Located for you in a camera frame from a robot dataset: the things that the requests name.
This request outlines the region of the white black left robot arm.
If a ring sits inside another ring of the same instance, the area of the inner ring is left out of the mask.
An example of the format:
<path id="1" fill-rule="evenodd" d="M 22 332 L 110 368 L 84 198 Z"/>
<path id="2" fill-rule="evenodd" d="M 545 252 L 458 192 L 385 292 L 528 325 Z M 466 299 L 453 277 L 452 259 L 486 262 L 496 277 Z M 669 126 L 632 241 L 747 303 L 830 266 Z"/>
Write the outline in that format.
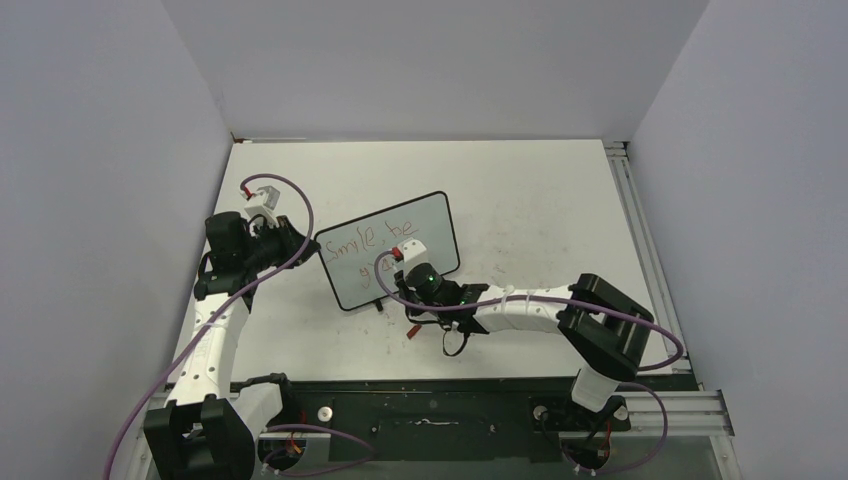
<path id="1" fill-rule="evenodd" d="M 207 218 L 209 250 L 194 286 L 195 322 L 179 376 L 164 405 L 147 412 L 143 432 L 163 479 L 249 479 L 268 425 L 282 431 L 298 416 L 283 393 L 286 377 L 269 374 L 233 391 L 239 338 L 252 312 L 261 273 L 305 263 L 318 249 L 286 216 L 250 225 L 230 211 Z"/>

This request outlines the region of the red marker cap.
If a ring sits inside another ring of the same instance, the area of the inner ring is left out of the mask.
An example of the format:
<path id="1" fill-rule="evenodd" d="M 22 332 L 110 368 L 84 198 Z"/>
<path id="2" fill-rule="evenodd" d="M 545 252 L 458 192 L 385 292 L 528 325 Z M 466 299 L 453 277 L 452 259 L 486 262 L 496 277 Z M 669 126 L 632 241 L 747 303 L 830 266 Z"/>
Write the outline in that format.
<path id="1" fill-rule="evenodd" d="M 412 339 L 413 339 L 413 338 L 414 338 L 414 337 L 418 334 L 418 332 L 419 332 L 421 329 L 422 329 L 422 326 L 421 326 L 421 325 L 418 325 L 418 324 L 413 325 L 413 326 L 412 326 L 412 327 L 408 330 L 408 332 L 406 333 L 406 337 L 407 337 L 407 339 L 408 339 L 408 340 L 412 340 Z"/>

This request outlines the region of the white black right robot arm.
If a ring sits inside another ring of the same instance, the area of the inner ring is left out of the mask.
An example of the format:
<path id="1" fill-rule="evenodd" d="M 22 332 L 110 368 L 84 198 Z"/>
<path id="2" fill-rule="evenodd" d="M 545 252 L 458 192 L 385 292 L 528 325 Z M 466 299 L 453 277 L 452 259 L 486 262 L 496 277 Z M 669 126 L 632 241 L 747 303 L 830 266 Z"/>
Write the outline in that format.
<path id="1" fill-rule="evenodd" d="M 635 379 L 647 346 L 652 314 L 595 274 L 584 273 L 555 290 L 459 284 L 428 263 L 399 270 L 394 284 L 409 318 L 429 314 L 463 342 L 473 335 L 526 331 L 564 337 L 583 360 L 561 417 L 577 429 L 596 433 L 611 423 L 623 405 L 618 386 Z"/>

